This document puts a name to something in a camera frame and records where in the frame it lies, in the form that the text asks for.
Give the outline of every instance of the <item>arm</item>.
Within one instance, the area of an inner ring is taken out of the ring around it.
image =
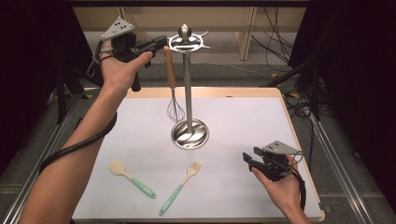
[[[152,57],[151,52],[129,63],[111,57],[102,61],[105,84],[83,121],[63,148],[101,132],[113,119],[132,86],[137,70]],[[37,178],[23,208],[20,223],[69,223],[81,198],[103,139],[61,157]]]
[[[289,164],[291,164],[293,158],[288,156],[288,160]],[[299,183],[293,175],[285,176],[281,180],[273,182],[258,169],[253,167],[251,171],[262,182],[270,195],[271,201],[280,209],[290,223],[310,223],[300,207]]]

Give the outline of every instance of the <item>whisk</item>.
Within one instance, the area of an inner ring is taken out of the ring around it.
[[[177,103],[175,96],[175,87],[176,87],[176,79],[174,74],[174,66],[172,62],[172,53],[169,47],[163,47],[163,51],[165,53],[165,65],[166,65],[166,75],[168,78],[169,87],[172,92],[172,100],[168,105],[168,116],[169,119],[175,123],[178,123],[180,120],[184,119],[185,112],[183,108]]]

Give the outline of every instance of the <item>wire whisk head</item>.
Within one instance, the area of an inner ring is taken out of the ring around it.
[[[183,108],[177,103],[176,100],[171,100],[168,105],[168,117],[174,123],[178,123],[180,120],[183,120],[186,116]]]

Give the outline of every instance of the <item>black curtain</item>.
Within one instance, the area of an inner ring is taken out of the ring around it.
[[[331,27],[323,20],[329,9],[311,9],[304,17],[291,63],[297,65],[309,55],[311,43],[319,38],[312,32],[330,30],[321,48],[318,74],[336,117],[396,212],[396,4],[344,1],[334,11],[338,15]],[[312,35],[313,39],[304,39]]]
[[[73,8],[32,1],[0,7],[0,175],[32,131],[60,70],[85,71],[91,51]]]

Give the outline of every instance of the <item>whisk handle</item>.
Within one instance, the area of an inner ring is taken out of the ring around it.
[[[165,52],[165,65],[166,65],[166,75],[168,78],[169,88],[172,90],[176,87],[175,70],[172,61],[172,52],[168,46],[163,47]]]

